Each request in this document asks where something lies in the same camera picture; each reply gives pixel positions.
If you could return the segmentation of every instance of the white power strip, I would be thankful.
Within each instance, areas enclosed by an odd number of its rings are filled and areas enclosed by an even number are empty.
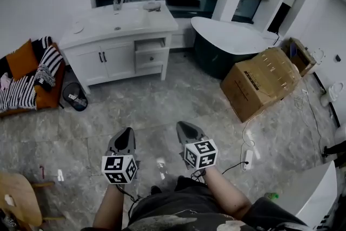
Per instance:
[[[245,164],[245,163],[242,164],[243,170],[251,169],[252,156],[253,155],[254,155],[254,152],[252,150],[246,150],[245,151],[245,160],[244,160],[244,162],[248,162],[248,164]]]

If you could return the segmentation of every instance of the black and white marker cube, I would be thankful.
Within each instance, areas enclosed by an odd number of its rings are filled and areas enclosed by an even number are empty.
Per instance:
[[[195,169],[202,169],[215,165],[217,153],[213,140],[188,143],[185,145],[184,160]]]
[[[110,184],[130,184],[137,171],[132,155],[103,156],[102,173]]]

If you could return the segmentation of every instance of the green bottle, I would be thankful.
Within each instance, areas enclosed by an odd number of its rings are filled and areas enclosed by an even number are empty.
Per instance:
[[[270,200],[278,199],[279,195],[277,193],[266,193],[264,197],[269,198]]]

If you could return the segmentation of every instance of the chrome faucet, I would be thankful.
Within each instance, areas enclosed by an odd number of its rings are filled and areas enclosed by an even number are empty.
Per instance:
[[[124,3],[124,0],[120,0],[120,3],[118,3],[117,0],[113,0],[113,10],[115,11],[121,10],[123,3]]]

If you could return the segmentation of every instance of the cardboard box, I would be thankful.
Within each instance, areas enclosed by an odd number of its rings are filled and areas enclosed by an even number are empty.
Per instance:
[[[221,89],[242,122],[289,95],[300,75],[280,48],[267,49],[251,60],[236,63]]]
[[[296,38],[290,38],[282,48],[303,77],[316,64],[315,59]]]

